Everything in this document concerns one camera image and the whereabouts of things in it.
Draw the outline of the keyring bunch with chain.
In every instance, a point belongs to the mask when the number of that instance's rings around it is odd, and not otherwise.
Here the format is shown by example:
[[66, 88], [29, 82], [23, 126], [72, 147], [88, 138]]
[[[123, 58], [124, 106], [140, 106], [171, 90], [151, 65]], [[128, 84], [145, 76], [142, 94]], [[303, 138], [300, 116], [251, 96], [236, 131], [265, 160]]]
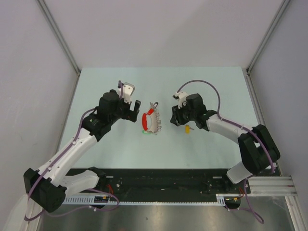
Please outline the keyring bunch with chain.
[[150, 116], [147, 117], [148, 128], [149, 128], [147, 130], [148, 134], [156, 135], [158, 132], [161, 131], [160, 113], [157, 107], [158, 107], [158, 102], [154, 102], [154, 103], [150, 102], [149, 109], [153, 108], [154, 112]]

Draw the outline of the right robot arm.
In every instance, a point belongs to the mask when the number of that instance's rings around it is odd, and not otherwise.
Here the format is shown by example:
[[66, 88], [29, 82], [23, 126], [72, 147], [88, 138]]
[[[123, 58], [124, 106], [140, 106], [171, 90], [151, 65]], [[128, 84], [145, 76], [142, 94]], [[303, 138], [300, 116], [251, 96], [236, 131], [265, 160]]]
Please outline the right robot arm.
[[206, 108], [198, 93], [189, 95], [180, 91], [173, 98], [178, 104], [171, 108], [170, 123], [179, 127], [194, 122], [199, 129], [217, 133], [239, 145], [241, 161], [227, 171], [227, 178], [222, 181], [225, 192], [235, 192], [241, 181], [267, 167], [275, 169], [274, 163], [281, 154], [266, 126], [246, 127], [222, 118], [217, 111]]

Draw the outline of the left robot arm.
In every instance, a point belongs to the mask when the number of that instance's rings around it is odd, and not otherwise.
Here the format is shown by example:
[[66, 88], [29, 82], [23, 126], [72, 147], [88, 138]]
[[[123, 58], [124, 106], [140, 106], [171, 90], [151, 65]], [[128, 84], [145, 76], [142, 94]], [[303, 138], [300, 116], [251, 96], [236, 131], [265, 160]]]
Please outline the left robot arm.
[[105, 173], [95, 167], [74, 176], [67, 173], [116, 121], [136, 122], [141, 102], [136, 100], [134, 108], [130, 108], [134, 90], [133, 85], [125, 83], [118, 90], [104, 93], [98, 106], [82, 115], [76, 134], [64, 148], [37, 170], [29, 168], [24, 173], [25, 190], [30, 199], [51, 213], [71, 195], [90, 189], [99, 193], [106, 188]]

